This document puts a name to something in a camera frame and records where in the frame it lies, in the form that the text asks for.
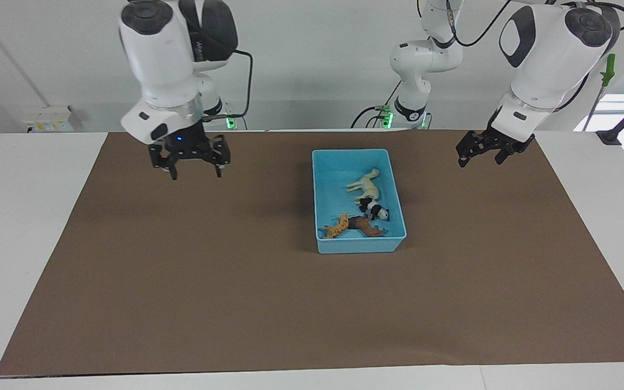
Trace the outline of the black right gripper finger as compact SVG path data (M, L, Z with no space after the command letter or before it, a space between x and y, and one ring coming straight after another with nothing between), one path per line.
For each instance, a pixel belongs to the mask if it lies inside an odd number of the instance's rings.
M218 135L211 140L211 163L216 170L216 176L222 178L223 169L229 165L232 160L232 154L228 146L225 136Z
M171 156L163 156L163 146L161 144L150 144L148 146L148 153L151 165L154 168L160 168L161 170L167 171L172 180L178 179L176 160L171 158Z

